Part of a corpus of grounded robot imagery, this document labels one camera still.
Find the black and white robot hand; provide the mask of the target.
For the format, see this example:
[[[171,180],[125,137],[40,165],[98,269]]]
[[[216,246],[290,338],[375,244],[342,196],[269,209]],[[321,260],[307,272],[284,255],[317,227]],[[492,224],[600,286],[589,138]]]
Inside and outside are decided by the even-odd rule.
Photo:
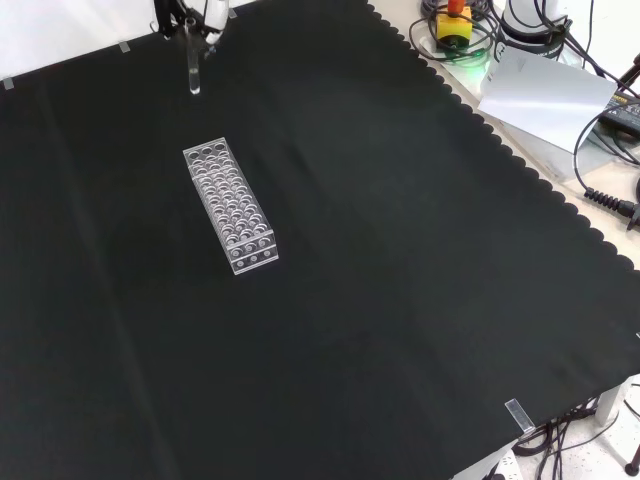
[[[229,19],[228,1],[205,1],[201,10],[182,0],[154,0],[156,31],[178,38],[188,53],[214,49]]]

